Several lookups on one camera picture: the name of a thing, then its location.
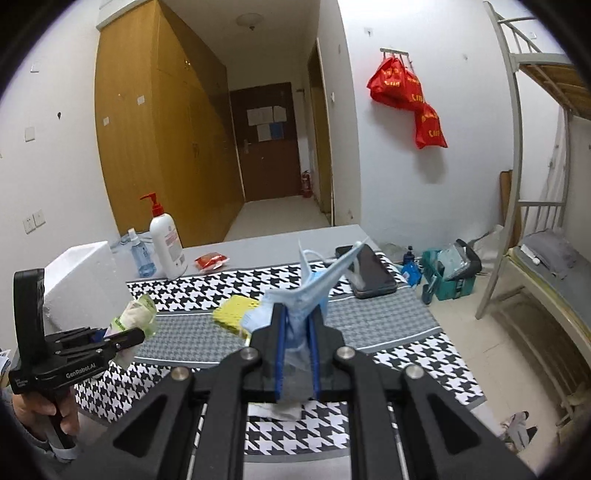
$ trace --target fire extinguisher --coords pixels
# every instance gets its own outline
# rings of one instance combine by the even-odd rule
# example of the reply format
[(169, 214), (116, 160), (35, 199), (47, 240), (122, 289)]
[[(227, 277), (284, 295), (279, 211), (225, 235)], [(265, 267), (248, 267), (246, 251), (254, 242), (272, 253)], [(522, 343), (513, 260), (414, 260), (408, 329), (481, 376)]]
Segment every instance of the fire extinguisher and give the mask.
[(312, 196), (312, 178), (308, 170), (301, 174), (301, 194), (307, 199)]

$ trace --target surgical face mask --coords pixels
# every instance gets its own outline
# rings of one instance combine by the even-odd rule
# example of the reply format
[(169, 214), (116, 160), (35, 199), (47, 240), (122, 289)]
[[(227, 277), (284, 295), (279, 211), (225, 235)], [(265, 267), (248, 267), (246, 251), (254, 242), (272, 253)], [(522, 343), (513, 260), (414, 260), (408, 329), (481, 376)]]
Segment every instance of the surgical face mask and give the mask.
[(365, 245), (357, 242), (351, 250), (342, 257), (331, 260), (328, 268), (313, 272), (306, 255), (322, 258), (318, 253), (302, 250), (300, 245), (301, 282), (298, 288), (283, 290), (272, 288), (267, 290), (261, 299), (261, 305), (247, 312), (242, 321), (242, 327), (253, 332), (271, 323), (273, 305), (282, 303), (287, 308), (287, 331), (284, 358), (284, 391), (282, 398), (290, 400), (307, 400), (311, 396), (310, 385), (302, 387), (303, 378), (311, 378), (310, 350), (307, 343), (307, 318), (320, 305), (323, 317), (326, 318), (328, 295), (331, 288), (346, 274), (352, 282), (360, 282), (357, 272), (351, 272), (349, 266), (354, 264), (358, 253)]

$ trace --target houndstooth tablecloth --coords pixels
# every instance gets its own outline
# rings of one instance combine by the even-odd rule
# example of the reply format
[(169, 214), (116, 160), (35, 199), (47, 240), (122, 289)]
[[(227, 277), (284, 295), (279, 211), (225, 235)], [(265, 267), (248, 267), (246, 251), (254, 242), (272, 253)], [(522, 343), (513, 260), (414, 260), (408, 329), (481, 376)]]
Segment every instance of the houndstooth tablecloth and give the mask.
[[(395, 275), (398, 291), (358, 300), (342, 277), (330, 292), (327, 325), (340, 329), (348, 345), (369, 353), (376, 363), (398, 369), (419, 364), (463, 405), (473, 408), (482, 403), (481, 388), (449, 338), (387, 257), (378, 255)], [(314, 270), (318, 268), (322, 268), (321, 262), (313, 264)], [(258, 299), (268, 288), (295, 288), (299, 281), (300, 267), (294, 264), (129, 283), (135, 297), (148, 293), (156, 302), (162, 313), (158, 335), (144, 342), (137, 361), (127, 371), (112, 364), (100, 379), (77, 385), (80, 408), (94, 418), (112, 422), (167, 375), (171, 365), (194, 362), (193, 370), (214, 365), (242, 342), (211, 321), (212, 309), (231, 295)], [(251, 416), (246, 425), (245, 454), (253, 460), (345, 454), (349, 447), (346, 408), (346, 403), (311, 401), (297, 421)]]

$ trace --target black phone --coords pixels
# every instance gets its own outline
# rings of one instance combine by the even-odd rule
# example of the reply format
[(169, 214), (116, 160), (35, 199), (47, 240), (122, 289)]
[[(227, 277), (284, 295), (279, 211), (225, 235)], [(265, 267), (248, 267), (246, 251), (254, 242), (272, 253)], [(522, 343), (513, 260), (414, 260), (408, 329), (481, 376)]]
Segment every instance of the black phone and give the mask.
[[(351, 250), (351, 248), (352, 245), (337, 247), (335, 250), (336, 256), (341, 257)], [(396, 285), (396, 279), (386, 269), (386, 266), (380, 261), (369, 245), (363, 246), (361, 252), (357, 254), (357, 259), (359, 260), (359, 273), (364, 283), (364, 285), (359, 288), (352, 284), (353, 293), (357, 298), (371, 299), (396, 291), (398, 288)]]

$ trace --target green plastic basket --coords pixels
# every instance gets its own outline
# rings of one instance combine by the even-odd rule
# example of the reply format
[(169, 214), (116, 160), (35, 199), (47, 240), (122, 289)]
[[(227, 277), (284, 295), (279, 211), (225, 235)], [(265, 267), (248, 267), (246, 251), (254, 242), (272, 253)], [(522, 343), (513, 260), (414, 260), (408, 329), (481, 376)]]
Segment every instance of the green plastic basket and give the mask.
[(425, 275), (427, 282), (429, 283), (431, 281), (433, 275), (436, 275), (439, 278), (437, 281), (437, 288), (435, 289), (435, 295), (437, 296), (437, 299), (458, 299), (472, 293), (474, 282), (476, 281), (475, 275), (463, 280), (443, 280), (443, 277), (435, 269), (435, 265), (433, 263), (434, 261), (437, 261), (437, 254), (439, 252), (440, 250), (436, 249), (425, 250), (423, 252), (423, 256), (421, 257), (424, 268), (423, 275)]

